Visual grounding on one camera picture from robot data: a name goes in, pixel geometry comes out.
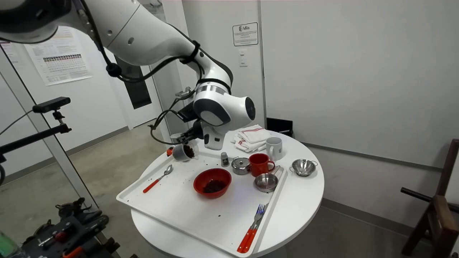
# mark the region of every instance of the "red bowl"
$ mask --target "red bowl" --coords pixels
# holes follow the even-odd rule
[[[196,191],[208,199],[223,197],[231,184],[231,174],[226,169],[208,169],[196,178]]]

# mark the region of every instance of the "poster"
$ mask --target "poster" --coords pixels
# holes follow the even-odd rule
[[[233,26],[233,40],[236,47],[259,45],[259,23]]]
[[[48,42],[26,46],[28,53],[49,86],[92,76],[84,47],[75,32],[61,27]]]

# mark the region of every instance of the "round white table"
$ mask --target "round white table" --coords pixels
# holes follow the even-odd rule
[[[230,132],[226,138],[223,151],[230,158],[250,156],[231,144],[233,133]],[[270,132],[272,136],[283,139],[284,156],[277,164],[292,164],[296,159],[317,161],[316,155],[306,148],[302,142],[289,138],[286,135]],[[203,142],[197,144],[200,152],[214,152],[204,148]],[[267,255],[273,252],[297,235],[312,222],[320,202],[325,195],[325,174],[320,162],[317,161],[316,172],[309,178],[300,178],[286,168],[289,175],[269,221],[264,235],[260,238],[253,257]],[[148,166],[142,176],[155,168]],[[194,237],[190,237],[175,228],[168,227],[151,217],[144,215],[135,209],[131,211],[134,224],[141,235],[158,250],[175,255],[175,257],[231,257],[229,252],[221,251],[210,244],[206,244]]]

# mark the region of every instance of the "small metal bowl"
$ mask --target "small metal bowl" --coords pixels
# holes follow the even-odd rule
[[[262,174],[256,178],[254,185],[262,192],[273,192],[279,184],[274,174]]]
[[[299,176],[310,176],[316,171],[316,164],[307,159],[297,159],[292,164],[293,172]]]
[[[249,159],[247,158],[233,159],[231,168],[236,175],[247,175],[249,174]]]

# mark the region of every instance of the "red mug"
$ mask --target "red mug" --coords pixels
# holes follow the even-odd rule
[[[266,154],[254,154],[249,158],[249,168],[253,176],[274,171],[276,164]]]

